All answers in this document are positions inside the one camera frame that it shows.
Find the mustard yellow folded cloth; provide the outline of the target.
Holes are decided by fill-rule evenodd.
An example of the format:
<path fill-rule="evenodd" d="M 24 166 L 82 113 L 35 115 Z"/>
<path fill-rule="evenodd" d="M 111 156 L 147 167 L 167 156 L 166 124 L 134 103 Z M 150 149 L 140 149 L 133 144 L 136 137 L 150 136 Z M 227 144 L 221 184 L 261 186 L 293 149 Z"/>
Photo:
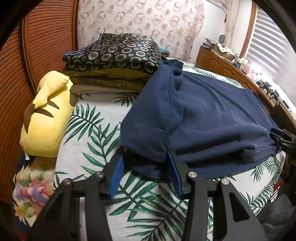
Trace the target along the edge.
<path fill-rule="evenodd" d="M 100 70 L 63 70 L 73 83 L 71 92 L 141 92 L 152 77 L 151 74 L 128 68 L 111 68 Z"/>

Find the striped window blind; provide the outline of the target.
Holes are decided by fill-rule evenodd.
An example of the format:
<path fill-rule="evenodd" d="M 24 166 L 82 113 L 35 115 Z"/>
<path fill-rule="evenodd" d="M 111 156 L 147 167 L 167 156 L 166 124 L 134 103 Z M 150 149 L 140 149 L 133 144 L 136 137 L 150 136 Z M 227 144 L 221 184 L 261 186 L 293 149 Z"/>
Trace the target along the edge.
<path fill-rule="evenodd" d="M 278 25 L 257 7 L 245 57 L 254 62 L 295 104 L 295 51 Z"/>

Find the navy blue shirt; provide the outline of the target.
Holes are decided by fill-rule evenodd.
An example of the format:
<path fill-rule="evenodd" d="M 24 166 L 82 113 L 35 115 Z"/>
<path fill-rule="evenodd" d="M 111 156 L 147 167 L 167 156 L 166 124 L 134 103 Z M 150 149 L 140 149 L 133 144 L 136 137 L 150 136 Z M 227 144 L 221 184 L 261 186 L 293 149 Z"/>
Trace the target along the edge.
<path fill-rule="evenodd" d="M 120 126 L 125 163 L 166 180 L 168 149 L 204 178 L 248 171 L 278 153 L 276 127 L 259 97 L 215 78 L 162 61 Z"/>

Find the black tool on cabinet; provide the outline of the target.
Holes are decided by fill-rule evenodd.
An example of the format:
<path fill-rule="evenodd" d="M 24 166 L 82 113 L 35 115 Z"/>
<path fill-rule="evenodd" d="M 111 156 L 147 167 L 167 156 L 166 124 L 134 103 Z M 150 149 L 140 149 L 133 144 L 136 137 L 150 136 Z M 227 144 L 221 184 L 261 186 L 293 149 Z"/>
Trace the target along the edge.
<path fill-rule="evenodd" d="M 256 84 L 261 90 L 263 90 L 268 98 L 275 103 L 275 105 L 279 105 L 279 94 L 276 90 L 271 88 L 271 85 L 268 82 L 259 80 L 256 81 Z"/>

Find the floral pattern blanket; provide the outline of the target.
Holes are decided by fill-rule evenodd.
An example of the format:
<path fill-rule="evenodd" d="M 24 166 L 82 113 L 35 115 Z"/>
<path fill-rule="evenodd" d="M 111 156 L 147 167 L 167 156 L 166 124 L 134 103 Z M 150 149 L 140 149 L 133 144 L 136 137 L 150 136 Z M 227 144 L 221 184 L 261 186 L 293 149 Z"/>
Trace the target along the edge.
<path fill-rule="evenodd" d="M 13 178 L 14 215 L 21 224 L 31 227 L 53 195 L 56 159 L 21 157 Z"/>

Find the wooden sideboard cabinet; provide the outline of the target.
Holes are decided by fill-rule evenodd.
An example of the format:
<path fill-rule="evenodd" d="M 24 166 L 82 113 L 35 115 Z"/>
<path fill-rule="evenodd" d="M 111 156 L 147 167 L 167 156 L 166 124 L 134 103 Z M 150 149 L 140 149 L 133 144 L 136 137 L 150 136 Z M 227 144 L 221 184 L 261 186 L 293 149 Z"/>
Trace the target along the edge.
<path fill-rule="evenodd" d="M 243 87 L 253 90 L 259 96 L 266 111 L 271 118 L 275 121 L 279 128 L 285 129 L 295 134 L 295 120 L 292 114 L 288 111 L 287 107 L 283 104 L 282 100 L 276 104 L 272 101 L 268 95 L 259 88 L 259 86 L 253 82 L 247 75 L 232 63 L 220 58 L 213 52 L 200 47 L 196 65 L 204 70 L 208 70 L 225 77 L 237 80 Z"/>

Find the yellow plush pillow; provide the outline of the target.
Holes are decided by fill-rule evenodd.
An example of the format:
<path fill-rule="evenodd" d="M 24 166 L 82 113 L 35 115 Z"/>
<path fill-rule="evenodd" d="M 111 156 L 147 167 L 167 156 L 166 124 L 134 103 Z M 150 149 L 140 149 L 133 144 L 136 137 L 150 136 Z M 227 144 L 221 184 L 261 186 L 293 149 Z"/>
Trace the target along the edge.
<path fill-rule="evenodd" d="M 37 95 L 23 114 L 20 145 L 27 155 L 55 158 L 78 98 L 73 83 L 60 72 L 50 71 L 39 81 Z"/>

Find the small round desk fan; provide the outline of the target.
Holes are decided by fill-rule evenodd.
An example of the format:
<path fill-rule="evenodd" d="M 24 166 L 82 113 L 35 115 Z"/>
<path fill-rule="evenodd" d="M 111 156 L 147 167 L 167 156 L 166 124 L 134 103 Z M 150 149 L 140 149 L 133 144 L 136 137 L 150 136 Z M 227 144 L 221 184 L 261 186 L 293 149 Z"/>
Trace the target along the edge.
<path fill-rule="evenodd" d="M 225 43 L 225 35 L 220 35 L 218 39 L 219 44 L 224 44 Z"/>

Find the cardboard box on cabinet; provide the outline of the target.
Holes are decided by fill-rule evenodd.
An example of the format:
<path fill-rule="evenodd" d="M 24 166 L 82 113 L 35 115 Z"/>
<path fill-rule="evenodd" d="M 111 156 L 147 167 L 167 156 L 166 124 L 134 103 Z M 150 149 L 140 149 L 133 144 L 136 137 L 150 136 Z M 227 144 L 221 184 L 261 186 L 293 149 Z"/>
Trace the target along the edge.
<path fill-rule="evenodd" d="M 235 57 L 235 54 L 226 45 L 220 43 L 215 45 L 213 52 L 229 61 L 232 61 Z"/>

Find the palm leaf print bedsheet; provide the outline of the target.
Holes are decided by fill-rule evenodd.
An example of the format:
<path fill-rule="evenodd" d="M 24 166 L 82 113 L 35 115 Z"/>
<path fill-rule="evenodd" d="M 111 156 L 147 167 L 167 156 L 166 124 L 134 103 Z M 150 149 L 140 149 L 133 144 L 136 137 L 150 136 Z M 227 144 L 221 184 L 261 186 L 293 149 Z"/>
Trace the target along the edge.
<path fill-rule="evenodd" d="M 59 148 L 54 185 L 65 178 L 87 179 L 101 171 L 119 148 L 120 125 L 138 98 L 136 92 L 73 85 L 77 102 Z M 270 206 L 285 153 L 279 152 L 252 169 L 229 175 L 257 217 Z M 188 202 L 173 193 L 170 183 L 151 181 L 125 171 L 115 197 L 107 202 L 107 218 L 115 240 L 180 240 Z"/>

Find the pink circle pattern curtain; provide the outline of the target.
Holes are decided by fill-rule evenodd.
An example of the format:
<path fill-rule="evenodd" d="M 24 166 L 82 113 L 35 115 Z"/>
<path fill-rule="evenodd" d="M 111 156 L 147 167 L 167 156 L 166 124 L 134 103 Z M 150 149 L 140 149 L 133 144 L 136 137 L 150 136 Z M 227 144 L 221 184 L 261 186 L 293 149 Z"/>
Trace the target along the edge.
<path fill-rule="evenodd" d="M 204 22 L 202 1 L 80 1 L 78 46 L 102 33 L 146 35 L 170 57 L 190 61 Z"/>

